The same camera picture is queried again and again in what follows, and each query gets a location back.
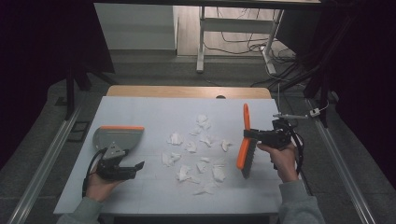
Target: wall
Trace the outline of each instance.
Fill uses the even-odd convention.
[[[176,49],[173,6],[95,4],[109,49]]]

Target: aluminum rail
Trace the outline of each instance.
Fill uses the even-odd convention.
[[[305,99],[306,106],[311,110],[314,107],[311,105],[311,102],[308,99]],[[364,199],[360,188],[356,184],[352,174],[349,172],[347,164],[345,163],[343,156],[338,149],[338,146],[335,144],[332,134],[330,133],[328,128],[325,128],[323,124],[320,122],[318,118],[315,119],[315,124],[317,125],[320,136],[322,137],[326,148],[329,151],[330,157],[332,158],[332,162],[334,163],[335,168],[338,171],[342,181],[344,182],[344,186],[346,187],[346,191],[349,194],[353,204],[355,205],[356,211],[358,212],[359,217],[361,218],[361,223],[365,224],[375,224],[375,217],[370,210],[366,200]]]
[[[41,189],[44,186],[44,183],[47,180],[48,175],[52,169],[53,164],[55,163],[58,155],[64,146],[64,142],[66,141],[67,135],[70,133],[70,130],[73,128],[73,125],[78,117],[79,112],[81,111],[82,106],[84,105],[87,94],[83,92],[81,94],[81,99],[78,101],[78,105],[76,110],[71,115],[69,120],[65,120],[59,131],[56,133],[54,139],[52,140],[49,149],[47,150],[43,160],[35,171],[35,175],[32,177],[28,187],[25,192],[21,196],[18,205],[15,207],[14,212],[12,213],[10,219],[7,223],[24,223],[26,218],[29,216],[30,211],[35,203],[35,200],[38,197]]]

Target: desk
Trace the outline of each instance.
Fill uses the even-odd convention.
[[[225,95],[227,99],[212,96]],[[255,95],[256,99],[246,97]],[[101,125],[142,125],[145,132],[140,143],[125,157],[121,166],[131,166],[145,161],[145,167],[136,178],[118,186],[106,201],[103,213],[114,216],[155,215],[227,215],[227,214],[275,214],[281,204],[278,185],[281,180],[267,153],[255,155],[250,179],[245,180],[235,167],[242,141],[243,103],[249,104],[250,119],[255,128],[272,129],[272,115],[277,113],[276,103],[269,99],[268,90],[217,87],[111,87],[102,99],[92,126],[58,202],[56,214],[71,213],[80,201],[81,183],[95,149],[92,144],[94,131]],[[198,137],[189,136],[199,114],[208,115],[209,130],[203,131],[216,137],[218,143],[206,147]],[[188,140],[196,141],[196,153],[180,146],[167,144],[170,133],[177,131]],[[223,151],[221,139],[230,139],[232,147]],[[163,153],[182,155],[174,166],[162,164]],[[203,174],[198,174],[195,164],[201,157],[211,162]],[[212,165],[218,159],[225,161],[226,178],[216,182],[213,194],[193,193],[213,182]],[[189,165],[191,175],[199,177],[200,184],[176,180],[182,164]]]

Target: person's right hand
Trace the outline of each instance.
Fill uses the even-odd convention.
[[[295,170],[296,147],[293,143],[290,143],[281,149],[268,147],[261,143],[257,144],[257,147],[270,154],[271,161],[276,166],[277,174],[282,179],[283,183],[298,180],[297,172]]]

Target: sleeve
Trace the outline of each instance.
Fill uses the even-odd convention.
[[[103,205],[90,198],[84,197],[78,205],[74,213],[64,214],[59,219],[57,224],[93,224],[98,223],[100,211]]]
[[[325,223],[315,196],[306,193],[303,180],[281,184],[280,223]]]

